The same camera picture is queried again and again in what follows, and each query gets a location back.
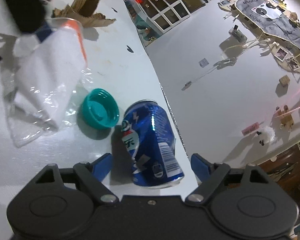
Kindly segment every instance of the barcode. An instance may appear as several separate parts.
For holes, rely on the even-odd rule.
[[[167,177],[170,178],[182,173],[179,163],[174,157],[174,154],[169,145],[165,142],[162,142],[158,143],[158,146],[162,156],[164,167],[166,169]]]

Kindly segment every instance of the crumpled cardboard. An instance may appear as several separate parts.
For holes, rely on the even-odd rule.
[[[55,17],[68,17],[79,21],[84,28],[106,27],[114,23],[116,19],[106,19],[102,13],[93,14],[100,0],[74,0],[72,5],[60,10],[55,8],[53,14]]]

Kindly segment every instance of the pink label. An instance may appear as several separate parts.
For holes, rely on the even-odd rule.
[[[246,129],[243,129],[241,132],[242,132],[243,136],[246,136],[249,133],[252,133],[253,131],[257,130],[259,127],[260,127],[259,123],[256,122],[253,125],[250,125],[249,127],[247,127]]]

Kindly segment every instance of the screw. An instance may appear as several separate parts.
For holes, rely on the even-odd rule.
[[[191,202],[202,202],[204,200],[204,197],[200,194],[191,194],[188,196],[188,200]]]
[[[117,200],[117,197],[115,195],[106,194],[103,195],[100,200],[104,203],[113,203]]]
[[[149,201],[148,201],[148,204],[149,204],[149,205],[153,205],[153,206],[154,206],[156,203],[157,203],[157,202],[156,202],[155,200],[149,200]]]

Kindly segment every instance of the wooden figure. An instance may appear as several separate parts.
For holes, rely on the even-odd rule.
[[[289,112],[289,108],[287,105],[285,105],[283,107],[283,111],[280,110],[279,107],[276,108],[276,111],[278,111],[278,115],[282,117],[280,117],[281,120],[281,124],[280,124],[280,129],[282,129],[283,127],[287,127],[288,131],[292,130],[292,126],[294,125],[294,121],[292,118],[291,114],[285,114],[287,112]]]
[[[286,85],[289,85],[289,83],[290,83],[290,78],[289,78],[287,75],[285,75],[285,76],[283,76],[282,78],[279,79],[279,82],[280,82],[280,84],[281,84],[283,87],[285,87]]]

